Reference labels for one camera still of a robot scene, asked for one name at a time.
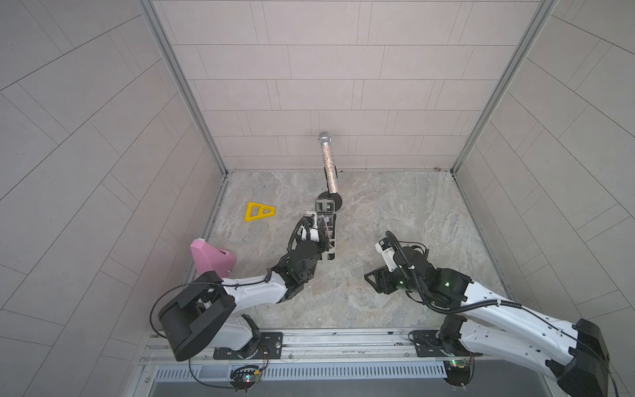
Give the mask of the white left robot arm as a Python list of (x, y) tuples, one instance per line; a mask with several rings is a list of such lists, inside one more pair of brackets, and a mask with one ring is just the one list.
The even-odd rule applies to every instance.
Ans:
[(244, 311), (293, 299), (314, 277), (326, 251), (326, 243), (299, 241), (264, 276), (228, 279), (215, 271), (203, 273), (158, 314), (175, 360), (187, 361), (206, 347), (253, 355), (261, 330)]

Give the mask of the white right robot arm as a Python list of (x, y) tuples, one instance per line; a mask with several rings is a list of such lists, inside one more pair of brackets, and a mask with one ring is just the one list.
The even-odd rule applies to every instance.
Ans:
[(450, 385), (466, 385), (474, 370), (463, 357), (496, 357), (544, 375), (570, 396), (606, 396), (613, 380), (610, 354), (600, 328), (585, 319), (554, 319), (495, 293), (468, 275), (436, 268), (421, 244), (384, 238), (375, 245), (385, 264), (365, 280), (379, 294), (405, 292), (444, 317), (435, 332), (413, 331), (418, 347), (441, 352)]

